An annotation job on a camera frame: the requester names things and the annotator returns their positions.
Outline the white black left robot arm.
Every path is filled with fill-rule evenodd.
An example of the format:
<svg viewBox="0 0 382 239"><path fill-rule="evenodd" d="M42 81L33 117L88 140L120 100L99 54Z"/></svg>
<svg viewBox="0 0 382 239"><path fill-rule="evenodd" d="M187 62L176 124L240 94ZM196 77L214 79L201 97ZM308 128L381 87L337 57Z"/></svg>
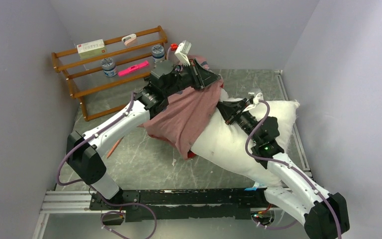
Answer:
<svg viewBox="0 0 382 239"><path fill-rule="evenodd" d="M169 96L189 87L201 91L220 78L194 59L189 60L188 65L156 63L150 75L144 78L147 85L131 95L125 108L83 134L73 132L68 136L67 164L84 183L100 193L109 209L117 209L124 201L123 190L108 174L102 155L118 139L166 109Z"/></svg>

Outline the white pillow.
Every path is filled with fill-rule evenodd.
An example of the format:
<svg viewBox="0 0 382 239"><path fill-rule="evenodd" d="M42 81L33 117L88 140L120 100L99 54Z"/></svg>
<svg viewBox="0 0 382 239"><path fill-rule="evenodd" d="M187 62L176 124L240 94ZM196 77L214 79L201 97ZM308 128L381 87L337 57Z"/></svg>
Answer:
<svg viewBox="0 0 382 239"><path fill-rule="evenodd" d="M287 149L296 121L297 101L269 101L269 116L276 117L279 124L278 145ZM191 152L201 156L219 167L243 175L262 187L278 187L279 177L264 168L245 149L247 134L236 124L227 125L218 109L214 110L208 125L196 139Z"/></svg>

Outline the pink red patterned pillowcase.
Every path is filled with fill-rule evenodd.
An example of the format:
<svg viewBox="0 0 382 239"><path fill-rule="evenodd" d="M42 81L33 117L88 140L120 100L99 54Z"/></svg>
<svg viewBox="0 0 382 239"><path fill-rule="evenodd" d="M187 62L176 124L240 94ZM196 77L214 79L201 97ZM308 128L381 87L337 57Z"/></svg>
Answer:
<svg viewBox="0 0 382 239"><path fill-rule="evenodd" d="M191 147L215 112L223 84L221 78L201 91L188 87L169 96L167 108L140 127L150 137L169 143L184 160L194 157Z"/></svg>

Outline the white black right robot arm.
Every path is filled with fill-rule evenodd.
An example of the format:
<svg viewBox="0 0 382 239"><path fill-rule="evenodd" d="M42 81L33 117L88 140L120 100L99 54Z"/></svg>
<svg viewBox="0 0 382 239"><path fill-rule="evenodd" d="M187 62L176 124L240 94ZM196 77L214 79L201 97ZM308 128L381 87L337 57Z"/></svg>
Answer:
<svg viewBox="0 0 382 239"><path fill-rule="evenodd" d="M246 109L254 102L251 97L217 104L225 123L235 123L247 134L246 153L289 188L260 188L253 194L254 202L261 207L268 203L280 207L303 225L311 239L340 239L350 228L346 199L319 186L294 164L276 141L279 124L276 117L269 116L269 104L259 101L267 111L257 120Z"/></svg>

